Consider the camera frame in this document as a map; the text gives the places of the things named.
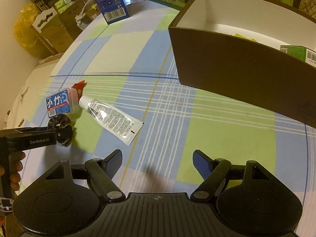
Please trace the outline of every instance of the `yellow line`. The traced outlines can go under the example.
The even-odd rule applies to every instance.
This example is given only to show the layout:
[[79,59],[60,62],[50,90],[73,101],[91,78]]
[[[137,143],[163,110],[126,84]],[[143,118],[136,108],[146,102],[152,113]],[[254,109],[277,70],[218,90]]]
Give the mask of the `yellow line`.
[[[158,76],[161,76],[161,72],[162,72],[162,70],[163,70],[163,68],[164,68],[164,66],[165,66],[165,63],[166,63],[167,57],[168,57],[168,55],[169,55],[169,53],[170,53],[170,51],[171,51],[171,48],[172,48],[172,46],[170,45],[170,47],[169,47],[169,49],[168,49],[168,52],[167,52],[167,54],[166,54],[166,56],[165,56],[165,59],[163,60],[162,66],[161,66],[161,68],[160,68],[160,70],[159,70]],[[148,112],[148,109],[149,109],[149,105],[151,104],[151,100],[152,100],[153,97],[154,97],[154,93],[155,93],[155,91],[156,91],[156,87],[157,87],[158,82],[159,82],[159,78],[157,78],[156,83],[155,83],[155,85],[154,85],[154,89],[153,89],[153,91],[152,91],[152,93],[151,93],[151,95],[150,95],[150,98],[149,98],[149,101],[148,101],[146,110],[145,110],[144,115],[143,115],[143,118],[142,118],[142,121],[143,121],[143,122],[144,122],[145,117],[146,117],[146,115],[147,115],[147,112]],[[128,166],[129,166],[129,164],[130,164],[130,162],[131,162],[132,155],[133,155],[133,153],[134,153],[135,146],[136,146],[136,144],[137,144],[137,140],[138,140],[140,131],[137,133],[137,135],[136,135],[136,137],[135,137],[135,141],[134,141],[134,143],[133,143],[133,147],[132,147],[130,156],[128,157],[128,160],[127,160],[127,163],[126,163],[126,167],[125,167],[125,169],[124,169],[124,172],[123,172],[123,176],[122,176],[121,182],[119,183],[119,186],[118,186],[119,188],[122,187],[122,184],[123,184],[123,181],[124,181],[124,178],[125,178],[125,175],[126,175]]]

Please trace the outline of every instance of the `plastic container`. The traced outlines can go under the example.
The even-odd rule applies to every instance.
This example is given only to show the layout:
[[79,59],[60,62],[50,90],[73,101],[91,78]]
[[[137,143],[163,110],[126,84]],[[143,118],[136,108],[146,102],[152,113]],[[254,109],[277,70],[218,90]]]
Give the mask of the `plastic container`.
[[48,117],[61,113],[75,114],[80,110],[77,90],[67,88],[46,98]]
[[112,105],[83,95],[79,100],[81,108],[86,110],[94,120],[126,145],[130,145],[143,122],[135,119]]

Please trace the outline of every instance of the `hand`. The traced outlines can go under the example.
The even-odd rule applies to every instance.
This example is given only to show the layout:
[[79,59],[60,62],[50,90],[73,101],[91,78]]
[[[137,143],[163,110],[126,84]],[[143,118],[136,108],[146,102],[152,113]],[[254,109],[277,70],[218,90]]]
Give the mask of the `hand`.
[[[21,176],[18,172],[22,171],[23,169],[21,160],[24,158],[25,158],[25,153],[21,152],[20,161],[18,161],[15,164],[16,172],[10,175],[10,180],[11,180],[10,186],[14,191],[18,191],[20,189],[19,182],[21,181]],[[4,174],[4,168],[0,165],[0,176],[3,174]],[[3,224],[3,222],[4,222],[4,216],[0,216],[0,226]]]

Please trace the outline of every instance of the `table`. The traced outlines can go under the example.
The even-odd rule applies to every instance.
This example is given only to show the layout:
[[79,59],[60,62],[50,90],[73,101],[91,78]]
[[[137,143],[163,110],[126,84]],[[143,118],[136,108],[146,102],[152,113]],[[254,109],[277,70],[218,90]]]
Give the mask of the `table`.
[[150,1],[131,4],[129,19],[106,25],[100,15],[53,69],[24,126],[45,126],[45,97],[84,79],[84,94],[144,122],[127,146],[85,111],[70,147],[26,151],[21,191],[60,159],[81,164],[123,152],[113,181],[125,193],[187,192],[202,182],[192,164],[199,149],[244,165],[256,160],[303,204],[299,236],[315,236],[316,130],[277,113],[180,85],[168,34],[178,11]]

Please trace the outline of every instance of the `finger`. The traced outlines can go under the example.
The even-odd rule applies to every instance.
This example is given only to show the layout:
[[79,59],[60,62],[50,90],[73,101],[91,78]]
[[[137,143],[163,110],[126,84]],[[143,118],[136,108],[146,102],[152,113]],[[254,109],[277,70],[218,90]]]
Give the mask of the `finger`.
[[21,176],[19,173],[15,172],[10,175],[10,180],[12,183],[19,183],[21,181]]
[[26,156],[25,153],[24,153],[24,152],[21,152],[20,161],[23,160],[23,159],[25,158],[25,156]]
[[18,183],[10,183],[11,189],[14,191],[18,191],[20,189],[20,185]]
[[17,172],[22,171],[23,165],[22,165],[22,162],[21,162],[21,161],[16,162],[16,164],[15,164],[15,169],[16,169]]

